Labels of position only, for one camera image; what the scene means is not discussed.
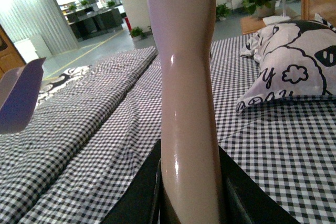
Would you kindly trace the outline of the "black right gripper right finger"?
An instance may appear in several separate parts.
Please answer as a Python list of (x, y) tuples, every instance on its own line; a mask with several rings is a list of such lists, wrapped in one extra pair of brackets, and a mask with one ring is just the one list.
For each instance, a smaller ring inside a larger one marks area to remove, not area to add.
[(225, 214), (228, 223), (298, 223), (272, 200), (220, 147)]

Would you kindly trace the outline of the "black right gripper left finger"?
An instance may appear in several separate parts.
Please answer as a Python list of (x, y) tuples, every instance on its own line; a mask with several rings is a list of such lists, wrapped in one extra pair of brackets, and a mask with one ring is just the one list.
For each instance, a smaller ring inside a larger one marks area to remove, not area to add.
[(158, 140), (102, 223), (159, 223), (161, 180), (161, 141)]

